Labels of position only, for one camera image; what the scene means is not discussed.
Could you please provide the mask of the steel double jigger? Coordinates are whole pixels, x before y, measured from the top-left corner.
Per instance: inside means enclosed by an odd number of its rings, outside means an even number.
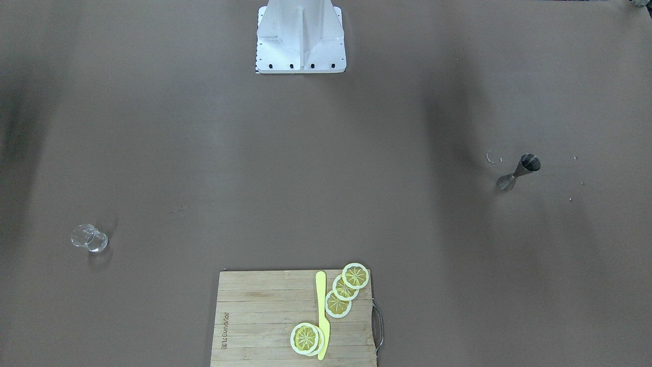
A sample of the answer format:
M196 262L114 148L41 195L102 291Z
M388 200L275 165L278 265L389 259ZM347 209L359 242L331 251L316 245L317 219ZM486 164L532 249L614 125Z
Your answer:
M511 174L499 177L496 185L500 190L511 191L519 177L537 172L540 168L541 162L538 156L531 153L524 154L520 157L515 171Z

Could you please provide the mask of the small clear glass cup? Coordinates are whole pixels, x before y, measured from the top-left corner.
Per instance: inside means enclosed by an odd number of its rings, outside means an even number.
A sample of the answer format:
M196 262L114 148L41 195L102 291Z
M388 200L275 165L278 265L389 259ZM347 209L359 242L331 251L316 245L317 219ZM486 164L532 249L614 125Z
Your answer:
M91 253L100 253L107 248L108 237L91 224L78 225L70 235L71 243Z

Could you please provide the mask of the yellow plastic knife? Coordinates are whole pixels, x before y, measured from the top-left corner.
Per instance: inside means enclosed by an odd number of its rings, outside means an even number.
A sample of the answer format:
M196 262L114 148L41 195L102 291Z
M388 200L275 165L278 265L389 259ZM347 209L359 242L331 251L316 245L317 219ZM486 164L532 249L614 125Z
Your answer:
M328 350L331 326L326 318L326 295L327 295L327 276L323 270L316 273L316 292L317 292L317 318L318 327L323 332L323 348L317 353L317 360L324 360Z

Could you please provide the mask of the wooden cutting board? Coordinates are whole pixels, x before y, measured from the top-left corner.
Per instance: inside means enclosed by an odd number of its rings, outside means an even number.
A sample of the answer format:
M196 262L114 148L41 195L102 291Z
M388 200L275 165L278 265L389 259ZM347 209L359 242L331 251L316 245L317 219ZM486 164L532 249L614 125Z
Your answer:
M297 354L293 328L319 323L316 270L245 270L219 274L211 366L376 366L372 283L344 318L329 318L323 359Z

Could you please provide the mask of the lemon slice by knife blade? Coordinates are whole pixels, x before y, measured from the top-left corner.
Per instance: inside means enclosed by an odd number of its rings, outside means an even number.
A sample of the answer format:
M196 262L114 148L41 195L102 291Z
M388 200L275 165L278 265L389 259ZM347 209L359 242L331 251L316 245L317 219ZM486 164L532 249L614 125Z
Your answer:
M323 330L312 323L298 323L291 331L290 346L299 355L314 357L322 351L324 345Z

